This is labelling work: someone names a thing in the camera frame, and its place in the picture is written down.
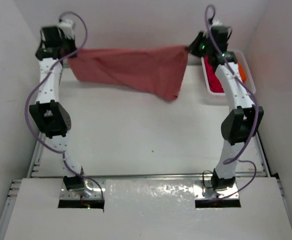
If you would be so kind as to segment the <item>salmon pink t shirt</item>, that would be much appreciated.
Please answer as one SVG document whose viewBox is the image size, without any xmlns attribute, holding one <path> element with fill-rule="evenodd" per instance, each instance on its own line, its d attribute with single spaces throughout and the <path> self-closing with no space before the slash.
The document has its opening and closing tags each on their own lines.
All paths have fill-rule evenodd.
<svg viewBox="0 0 292 240">
<path fill-rule="evenodd" d="M 81 82 L 126 86 L 172 102 L 179 96 L 188 52 L 184 45 L 83 49 L 68 63 Z"/>
</svg>

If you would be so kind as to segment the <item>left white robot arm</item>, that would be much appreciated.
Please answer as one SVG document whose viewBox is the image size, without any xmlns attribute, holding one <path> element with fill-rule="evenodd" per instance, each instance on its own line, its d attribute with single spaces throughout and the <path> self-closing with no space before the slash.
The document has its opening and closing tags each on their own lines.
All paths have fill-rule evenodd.
<svg viewBox="0 0 292 240">
<path fill-rule="evenodd" d="M 83 168 L 70 160 L 67 151 L 71 117 L 60 103 L 59 85 L 63 73 L 62 56 L 76 56 L 75 24 L 72 20 L 61 20 L 57 25 L 40 29 L 40 44 L 36 58 L 40 67 L 40 87 L 29 112 L 39 131 L 50 140 L 48 147 L 61 156 L 64 171 L 63 182 L 67 191 L 83 197 L 88 193 L 87 182 L 80 177 Z"/>
</svg>

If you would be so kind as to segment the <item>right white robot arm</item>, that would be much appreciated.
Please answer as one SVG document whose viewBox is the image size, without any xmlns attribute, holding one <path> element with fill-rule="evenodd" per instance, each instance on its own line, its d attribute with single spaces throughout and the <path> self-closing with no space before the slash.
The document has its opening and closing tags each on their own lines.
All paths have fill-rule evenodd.
<svg viewBox="0 0 292 240">
<path fill-rule="evenodd" d="M 243 83 L 235 53 L 228 51 L 232 29 L 217 20 L 208 22 L 207 31 L 200 31 L 188 47 L 190 54 L 207 60 L 225 93 L 229 114 L 221 124 L 224 139 L 220 160 L 210 179 L 212 198 L 225 198 L 224 190 L 233 189 L 235 170 L 240 156 L 255 136 L 263 108 L 258 106 L 250 89 Z"/>
</svg>

